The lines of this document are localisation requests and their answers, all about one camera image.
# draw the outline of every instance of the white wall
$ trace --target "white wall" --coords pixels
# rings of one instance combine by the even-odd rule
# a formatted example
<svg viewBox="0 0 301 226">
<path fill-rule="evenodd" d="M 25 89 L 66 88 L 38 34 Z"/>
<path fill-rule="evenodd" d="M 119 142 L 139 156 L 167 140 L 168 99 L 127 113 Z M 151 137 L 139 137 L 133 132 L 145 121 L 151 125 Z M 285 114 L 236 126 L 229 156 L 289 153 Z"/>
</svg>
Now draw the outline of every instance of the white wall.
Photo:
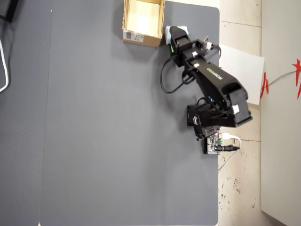
<svg viewBox="0 0 301 226">
<path fill-rule="evenodd" d="M 301 59 L 301 0 L 262 0 L 262 56 L 269 82 Z M 295 73 L 261 101 L 261 209 L 301 225 L 301 97 Z"/>
</svg>

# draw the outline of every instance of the cable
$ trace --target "cable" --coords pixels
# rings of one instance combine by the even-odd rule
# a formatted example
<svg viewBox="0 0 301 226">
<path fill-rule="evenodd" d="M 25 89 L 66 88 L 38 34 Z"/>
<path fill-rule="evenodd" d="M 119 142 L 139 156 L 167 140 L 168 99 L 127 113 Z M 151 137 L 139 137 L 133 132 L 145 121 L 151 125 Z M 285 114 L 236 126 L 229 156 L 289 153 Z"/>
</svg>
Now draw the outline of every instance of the cable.
<svg viewBox="0 0 301 226">
<path fill-rule="evenodd" d="M 192 76 L 189 76 L 187 79 L 184 80 L 184 77 L 187 76 L 189 72 L 191 72 L 192 70 L 194 70 L 194 68 L 192 67 L 192 68 L 190 68 L 190 69 L 188 69 L 188 70 L 186 70 L 186 71 L 184 71 L 184 72 L 182 73 L 182 83 L 181 83 L 178 87 L 176 87 L 175 89 L 173 89 L 173 90 L 171 90 L 171 91 L 168 91 L 168 90 L 164 87 L 163 81 L 162 81 L 163 69 L 164 69 L 164 67 L 166 66 L 166 64 L 168 64 L 170 61 L 175 60 L 176 58 L 177 58 L 177 56 L 172 56 L 171 58 L 169 58 L 169 59 L 163 64 L 163 67 L 162 67 L 162 69 L 161 69 L 161 73 L 160 73 L 160 85 L 161 85 L 162 90 L 163 90 L 166 94 L 172 94 L 172 93 L 176 92 L 179 88 L 181 88 L 183 85 L 188 85 L 188 84 L 192 83 L 192 82 L 195 80 L 195 78 L 192 77 Z"/>
<path fill-rule="evenodd" d="M 222 139 L 224 140 L 229 140 L 229 139 L 236 139 L 239 141 L 239 148 L 241 148 L 242 143 L 241 143 L 241 139 L 237 136 L 231 135 L 229 133 L 222 133 Z M 218 173 L 224 168 L 224 166 L 231 161 L 231 159 L 239 152 L 240 149 L 238 149 L 237 151 L 235 151 L 235 153 L 218 169 Z"/>
<path fill-rule="evenodd" d="M 221 58 L 221 56 L 222 56 L 222 49 L 221 49 L 221 47 L 219 45 L 214 45 L 211 42 L 207 42 L 206 49 L 207 50 L 218 49 L 218 51 L 219 51 L 219 59 Z"/>
<path fill-rule="evenodd" d="M 205 103 L 202 104 L 202 105 L 199 105 L 199 102 L 200 102 L 201 100 L 204 100 Z M 195 105 L 195 107 L 193 108 L 193 110 L 197 110 L 197 109 L 199 109 L 199 108 L 205 106 L 205 105 L 208 104 L 208 103 L 209 103 L 209 101 L 207 100 L 207 98 L 206 98 L 206 97 L 202 97 L 202 98 L 200 98 L 200 99 L 197 101 L 197 104 Z"/>
<path fill-rule="evenodd" d="M 172 90 L 172 91 L 166 90 L 166 88 L 165 88 L 164 85 L 163 85 L 163 81 L 162 81 L 162 73 L 163 73 L 163 69 L 164 69 L 164 67 L 166 66 L 166 64 L 168 64 L 170 61 L 173 61 L 173 60 L 175 60 L 175 59 L 176 59 L 176 56 L 172 56 L 171 58 L 169 58 L 169 59 L 163 64 L 163 67 L 162 67 L 161 73 L 160 73 L 160 85 L 161 85 L 162 90 L 163 90 L 165 93 L 167 93 L 167 94 L 172 94 L 172 93 L 176 92 L 179 88 L 181 88 L 182 85 L 184 85 L 184 83 L 182 82 L 177 88 L 175 88 L 175 89 Z"/>
<path fill-rule="evenodd" d="M 286 76 L 288 76 L 288 75 L 290 75 L 290 74 L 292 74 L 292 73 L 295 73 L 295 72 L 296 72 L 296 71 L 289 72 L 289 73 L 286 73 L 286 74 L 284 74 L 284 75 L 281 75 L 280 77 L 276 78 L 273 82 L 271 82 L 271 83 L 269 84 L 269 87 L 270 87 L 272 84 L 274 84 L 275 82 L 279 81 L 280 79 L 282 79 L 282 78 L 284 78 L 284 77 L 286 77 Z"/>
<path fill-rule="evenodd" d="M 3 90 L 5 90 L 8 87 L 8 82 L 9 82 L 9 79 L 8 79 L 8 69 L 7 69 L 6 63 L 5 63 L 3 46 L 2 46 L 1 40 L 0 40 L 0 50 L 1 50 L 1 58 L 2 58 L 2 63 L 3 63 L 3 67 L 4 67 L 4 72 L 5 72 L 5 80 L 6 80 L 5 86 L 2 87 L 2 88 L 0 88 L 0 93 L 1 93 Z"/>
</svg>

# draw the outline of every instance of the open cardboard box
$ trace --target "open cardboard box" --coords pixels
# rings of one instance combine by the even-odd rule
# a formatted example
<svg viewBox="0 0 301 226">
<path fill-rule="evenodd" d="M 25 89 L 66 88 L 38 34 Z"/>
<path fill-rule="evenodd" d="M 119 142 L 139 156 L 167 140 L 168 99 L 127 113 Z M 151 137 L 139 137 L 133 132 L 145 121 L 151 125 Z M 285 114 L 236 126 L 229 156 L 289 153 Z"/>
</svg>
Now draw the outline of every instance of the open cardboard box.
<svg viewBox="0 0 301 226">
<path fill-rule="evenodd" d="M 123 41 L 158 47 L 163 35 L 165 0 L 125 0 Z"/>
</svg>

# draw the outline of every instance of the gray mat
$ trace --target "gray mat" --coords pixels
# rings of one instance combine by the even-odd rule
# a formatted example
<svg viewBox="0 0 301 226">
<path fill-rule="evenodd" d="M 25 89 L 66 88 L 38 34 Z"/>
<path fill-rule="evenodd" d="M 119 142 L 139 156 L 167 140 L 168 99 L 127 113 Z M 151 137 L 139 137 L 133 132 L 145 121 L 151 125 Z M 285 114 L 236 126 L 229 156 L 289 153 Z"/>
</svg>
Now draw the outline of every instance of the gray mat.
<svg viewBox="0 0 301 226">
<path fill-rule="evenodd" d="M 201 91 L 165 95 L 168 47 L 123 43 L 122 17 L 123 0 L 55 0 L 41 225 L 214 225 L 217 156 L 186 127 Z M 219 42 L 216 8 L 166 2 L 165 25 Z"/>
<path fill-rule="evenodd" d="M 52 5 L 52 0 L 19 0 L 14 22 L 0 20 L 11 75 L 10 86 L 0 93 L 1 226 L 39 222 Z"/>
</svg>

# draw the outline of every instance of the white sheet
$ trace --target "white sheet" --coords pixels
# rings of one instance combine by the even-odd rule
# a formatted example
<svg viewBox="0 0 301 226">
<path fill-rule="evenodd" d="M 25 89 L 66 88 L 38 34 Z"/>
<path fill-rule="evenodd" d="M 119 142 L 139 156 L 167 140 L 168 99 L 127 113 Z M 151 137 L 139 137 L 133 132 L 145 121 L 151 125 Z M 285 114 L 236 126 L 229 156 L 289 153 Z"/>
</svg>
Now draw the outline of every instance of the white sheet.
<svg viewBox="0 0 301 226">
<path fill-rule="evenodd" d="M 221 46 L 220 67 L 234 76 L 247 90 L 248 103 L 259 105 L 264 58 Z"/>
</svg>

